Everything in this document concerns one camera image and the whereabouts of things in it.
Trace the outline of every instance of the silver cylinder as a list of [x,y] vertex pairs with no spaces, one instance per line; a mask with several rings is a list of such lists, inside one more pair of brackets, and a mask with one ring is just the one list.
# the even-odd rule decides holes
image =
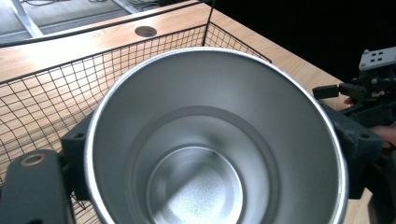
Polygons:
[[168,51],[120,77],[93,114],[85,171],[108,223],[341,223],[347,204],[320,106],[229,49]]

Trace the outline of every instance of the wooden surface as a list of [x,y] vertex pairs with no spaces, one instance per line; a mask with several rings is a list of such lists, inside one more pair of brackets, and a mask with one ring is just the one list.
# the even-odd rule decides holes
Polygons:
[[[181,6],[188,3],[190,2],[184,2],[170,7]],[[111,21],[101,22],[100,24],[141,17],[142,15],[168,8],[169,7],[162,7]],[[0,49],[0,81],[44,70],[107,49],[114,49],[119,46],[130,44],[133,41],[145,40],[145,37],[138,36],[134,33],[135,28],[139,26],[154,27],[158,32],[157,35],[164,35],[191,28],[196,25],[205,24],[208,12],[209,7],[201,4],[143,19],[142,21],[124,23],[122,25],[86,34],[36,44],[3,48]],[[288,73],[309,92],[316,86],[340,83],[338,79],[216,10],[213,13],[212,21],[219,27],[243,40],[255,50],[269,57],[275,66]],[[333,108],[340,109],[345,107],[343,101],[344,98],[340,97],[327,100],[326,104]],[[349,201],[345,223],[369,223],[367,216],[367,201],[369,198],[370,192],[366,191],[362,200]]]

